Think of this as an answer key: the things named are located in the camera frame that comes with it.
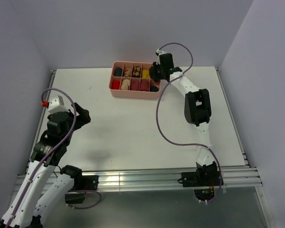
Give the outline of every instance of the red clip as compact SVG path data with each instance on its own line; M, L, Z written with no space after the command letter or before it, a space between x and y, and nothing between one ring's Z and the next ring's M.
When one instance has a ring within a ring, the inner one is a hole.
M41 101L41 105L42 107L48 108L48 101L47 100Z

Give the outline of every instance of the small food item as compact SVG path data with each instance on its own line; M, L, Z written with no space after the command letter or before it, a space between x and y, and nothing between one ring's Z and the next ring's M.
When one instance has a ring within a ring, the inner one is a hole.
M119 86L120 86L120 81L114 80L112 83L112 89L119 89Z
M123 76L124 77L131 77L131 73L132 73L131 69L130 68L126 68L124 70Z
M141 77L141 68L139 66L134 67L132 77Z
M152 86L150 87L150 92L158 92L157 86L152 85Z
M121 90L129 90L130 87L130 80L129 79L125 79L122 82L122 86L120 87Z
M141 81L140 91L148 92L149 89L150 89L150 81L149 80L142 80Z
M139 91L139 86L140 86L140 82L139 81L134 81L132 79L130 90Z
M118 67L118 68L116 68L115 71L114 71L114 76L121 77L121 76L122 76L122 73L123 73L123 69L121 69L120 67Z
M142 70L142 78L150 78L149 70Z

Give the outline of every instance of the metal frame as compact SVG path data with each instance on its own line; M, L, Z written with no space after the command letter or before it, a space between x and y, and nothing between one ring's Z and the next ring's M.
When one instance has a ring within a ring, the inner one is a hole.
M137 171L84 171L83 175L98 175L98 191L154 191L154 190L185 190L177 179L182 172L195 171L195 169L163 169L163 170L137 170ZM256 168L224 168L222 169L224 181L223 188L261 187L262 182ZM18 176L13 196L17 194L25 176ZM43 189L45 193L56 181L53 174Z
M249 166L241 139L238 134L238 130L228 103L228 99L219 75L219 69L216 67L218 79L228 106L228 110L231 116L232 123L234 125L237 139L240 148L243 153L246 166L240 167L222 167L222 176L224 180L223 192L226 192L226 188L241 188L241 187L255 187L260 201L261 209L264 214L264 218L269 228L276 228L273 215L270 211L269 204L266 200L263 184L258 174L257 168L251 168ZM49 87L52 87L55 79L56 70L53 70ZM45 109L42 111L38 129L35 135L33 147L36 144L42 121L45 116ZM100 192L124 192L124 191L154 191L154 190L187 190L189 188L183 188L181 184L177 182L177 179L181 177L182 172L195 171L192 168L179 168L179 169L161 169L161 170L136 170L136 171L84 171L83 175L99 175L98 191ZM24 175L18 176L15 187L12 193L12 200L15 198L17 192L20 189L24 180ZM51 185L56 181L56 176L53 174L48 179L42 194L44 194Z

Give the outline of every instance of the red object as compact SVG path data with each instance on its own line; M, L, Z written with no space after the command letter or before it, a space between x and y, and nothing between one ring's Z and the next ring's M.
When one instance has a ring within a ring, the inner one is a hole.
M48 108L48 101L47 100L41 101L41 105L42 107Z
M139 81L131 81L131 88L130 90L139 91Z
M142 80L140 91L149 92L149 90L150 90L150 81L149 80Z
M119 87L120 87L120 81L114 80L112 83L112 89L119 89Z

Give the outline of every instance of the dark blue object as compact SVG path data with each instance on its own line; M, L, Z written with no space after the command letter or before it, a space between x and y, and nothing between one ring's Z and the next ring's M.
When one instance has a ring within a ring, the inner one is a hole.
M150 87L150 92L158 92L158 88L153 85Z
M120 67L118 67L114 71L114 76L121 77L122 73L123 73L123 70Z

